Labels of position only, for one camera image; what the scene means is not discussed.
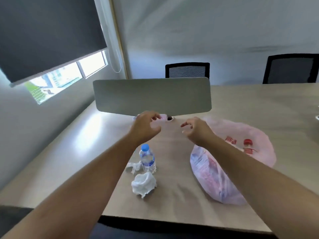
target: office chair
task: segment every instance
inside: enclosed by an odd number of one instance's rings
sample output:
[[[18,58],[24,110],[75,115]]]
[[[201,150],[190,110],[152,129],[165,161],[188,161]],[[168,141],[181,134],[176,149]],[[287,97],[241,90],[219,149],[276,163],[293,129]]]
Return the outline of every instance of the office chair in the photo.
[[[207,77],[209,79],[209,63],[177,63],[165,65],[165,78]]]
[[[263,84],[315,83],[319,54],[292,53],[269,56]]]

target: left hand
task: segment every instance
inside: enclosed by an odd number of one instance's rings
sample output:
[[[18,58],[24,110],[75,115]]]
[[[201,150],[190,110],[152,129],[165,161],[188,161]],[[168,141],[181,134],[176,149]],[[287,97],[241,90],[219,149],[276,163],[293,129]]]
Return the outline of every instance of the left hand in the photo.
[[[152,120],[156,120],[157,118],[161,118],[159,113],[149,111],[145,111],[137,116],[128,134],[136,142],[137,147],[152,139],[161,131],[160,126],[151,128],[150,125]]]

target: beige table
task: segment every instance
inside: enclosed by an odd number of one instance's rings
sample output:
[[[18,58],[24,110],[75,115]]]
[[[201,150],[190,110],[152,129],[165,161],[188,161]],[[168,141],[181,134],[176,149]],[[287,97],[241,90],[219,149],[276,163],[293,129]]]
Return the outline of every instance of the beige table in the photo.
[[[263,130],[277,154],[275,169],[319,193],[319,84],[212,86],[211,92],[210,115]],[[167,122],[149,142],[158,168],[154,192],[144,200],[134,195],[134,177],[125,171],[103,214],[270,231],[248,205],[223,205],[203,193],[189,164],[193,145],[179,128],[190,116]],[[102,113],[92,103],[0,192],[0,204],[37,206],[131,124],[131,116]],[[138,161],[138,151],[131,161]]]

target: bottle cap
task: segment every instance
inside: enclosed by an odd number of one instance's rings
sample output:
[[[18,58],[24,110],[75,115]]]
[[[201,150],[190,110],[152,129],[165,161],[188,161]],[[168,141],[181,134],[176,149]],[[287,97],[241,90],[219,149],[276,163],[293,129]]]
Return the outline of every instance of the bottle cap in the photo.
[[[245,139],[245,140],[244,140],[244,145],[251,145],[251,146],[253,146],[253,141],[250,140],[250,139]]]
[[[142,150],[143,152],[147,152],[149,149],[150,149],[150,147],[149,147],[148,144],[143,144],[143,145],[141,146],[141,150]]]

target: gray divider panel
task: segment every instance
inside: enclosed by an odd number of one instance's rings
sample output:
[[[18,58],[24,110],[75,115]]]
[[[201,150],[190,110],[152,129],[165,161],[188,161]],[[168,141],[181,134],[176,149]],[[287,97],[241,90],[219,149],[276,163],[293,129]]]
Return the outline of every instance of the gray divider panel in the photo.
[[[178,116],[212,108],[207,78],[93,81],[96,107],[101,112],[136,116],[146,110]]]

